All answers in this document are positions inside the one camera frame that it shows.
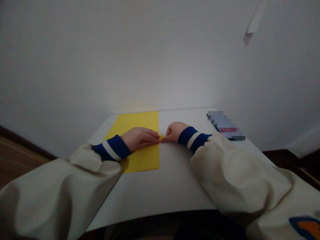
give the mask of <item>sleeve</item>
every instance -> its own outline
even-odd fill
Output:
[[[10,182],[0,192],[0,235],[78,239],[121,175],[117,161],[129,154],[117,135]]]
[[[187,128],[180,136],[194,153],[190,161],[202,187],[221,213],[246,227],[249,239],[320,239],[319,191],[218,132]]]

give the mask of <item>child's hand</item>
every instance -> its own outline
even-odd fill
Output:
[[[131,152],[160,142],[157,132],[144,127],[132,128],[120,137]]]
[[[167,134],[161,139],[161,142],[178,142],[179,136],[183,130],[185,130],[189,125],[183,122],[173,122],[169,125]]]

